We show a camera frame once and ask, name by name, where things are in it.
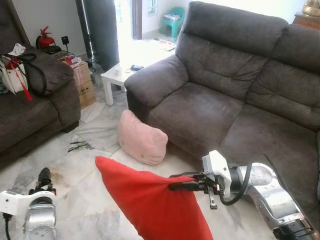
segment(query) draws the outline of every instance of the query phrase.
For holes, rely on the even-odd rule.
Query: marble floor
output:
[[[107,106],[101,79],[95,78],[96,102],[81,111],[79,127],[59,133],[42,145],[0,169],[0,191],[13,189],[27,194],[35,187],[42,168],[52,172],[57,190],[56,229],[59,240],[141,240],[135,228],[113,201],[95,166],[97,155],[110,157],[136,170],[168,177],[194,171],[190,157],[169,146],[164,161],[145,165],[127,155],[117,143],[117,125],[128,108],[125,93],[113,89],[114,105]],[[241,199],[226,207],[217,199],[218,210],[210,210],[208,196],[195,193],[215,240],[274,240],[254,205]],[[21,240],[24,216],[9,222],[12,240]],[[5,223],[0,217],[0,240],[5,240]]]

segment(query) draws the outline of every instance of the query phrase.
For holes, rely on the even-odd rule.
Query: sofa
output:
[[[54,134],[77,127],[80,101],[72,68],[30,45],[11,0],[0,1],[0,34],[0,54],[20,43],[26,47],[24,53],[36,55],[27,68],[33,100],[28,101],[23,91],[0,94],[1,169]]]
[[[285,20],[191,2],[175,54],[125,83],[129,109],[201,161],[272,161],[319,229],[320,34]]]

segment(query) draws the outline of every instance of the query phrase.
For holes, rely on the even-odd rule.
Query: pink pillow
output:
[[[130,110],[121,114],[117,134],[123,150],[140,162],[156,165],[166,155],[167,134],[142,123]]]

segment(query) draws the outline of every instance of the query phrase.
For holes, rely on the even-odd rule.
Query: white handbag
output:
[[[24,64],[20,61],[15,68],[7,69],[6,66],[10,65],[10,60],[9,57],[0,55],[0,78],[3,84],[13,94],[28,90]]]

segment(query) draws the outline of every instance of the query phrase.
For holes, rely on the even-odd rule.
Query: wall socket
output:
[[[62,44],[63,44],[63,45],[66,45],[66,44],[69,43],[69,38],[68,38],[68,36],[63,36],[63,37],[61,37],[61,40],[62,40]]]

